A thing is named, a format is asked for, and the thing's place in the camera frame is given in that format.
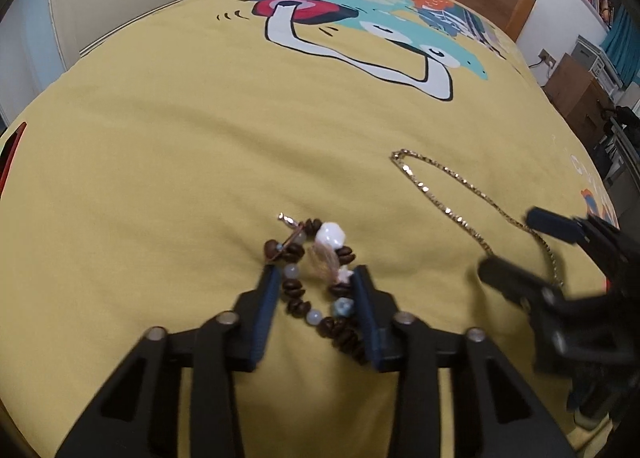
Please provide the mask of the wooden nightstand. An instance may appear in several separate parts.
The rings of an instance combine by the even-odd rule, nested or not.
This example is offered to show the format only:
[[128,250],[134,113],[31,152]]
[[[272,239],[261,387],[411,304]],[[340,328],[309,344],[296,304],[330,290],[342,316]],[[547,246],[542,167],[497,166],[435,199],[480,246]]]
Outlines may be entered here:
[[604,111],[614,104],[592,73],[564,54],[542,89],[585,148],[595,148],[604,137]]

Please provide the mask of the teal curtain right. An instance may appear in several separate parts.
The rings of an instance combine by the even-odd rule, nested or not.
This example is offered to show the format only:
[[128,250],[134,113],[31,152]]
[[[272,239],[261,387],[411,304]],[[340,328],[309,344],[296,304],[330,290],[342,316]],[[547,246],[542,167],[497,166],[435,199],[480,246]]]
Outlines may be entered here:
[[624,88],[639,81],[639,26],[625,7],[621,6],[616,12],[611,30],[601,48],[612,62]]

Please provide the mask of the yellow cartoon bedspread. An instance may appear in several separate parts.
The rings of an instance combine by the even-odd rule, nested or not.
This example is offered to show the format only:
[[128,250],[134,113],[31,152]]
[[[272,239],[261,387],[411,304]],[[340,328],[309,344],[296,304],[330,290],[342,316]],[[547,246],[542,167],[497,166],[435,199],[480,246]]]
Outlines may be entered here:
[[584,252],[528,209],[615,212],[516,45],[437,29],[450,0],[185,0],[123,28],[43,91],[1,194],[1,400],[53,456],[151,326],[230,308],[277,216],[337,223],[360,264],[433,327],[484,328],[574,444],[570,384],[535,374],[526,316],[483,286],[487,249],[566,293]]

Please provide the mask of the wall power socket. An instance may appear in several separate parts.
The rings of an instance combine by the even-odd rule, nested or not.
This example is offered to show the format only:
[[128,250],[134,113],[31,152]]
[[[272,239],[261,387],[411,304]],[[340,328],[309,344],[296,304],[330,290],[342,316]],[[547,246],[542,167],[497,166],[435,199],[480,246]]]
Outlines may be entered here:
[[544,48],[539,52],[538,57],[540,61],[543,64],[546,64],[549,68],[553,68],[556,64],[556,60]]

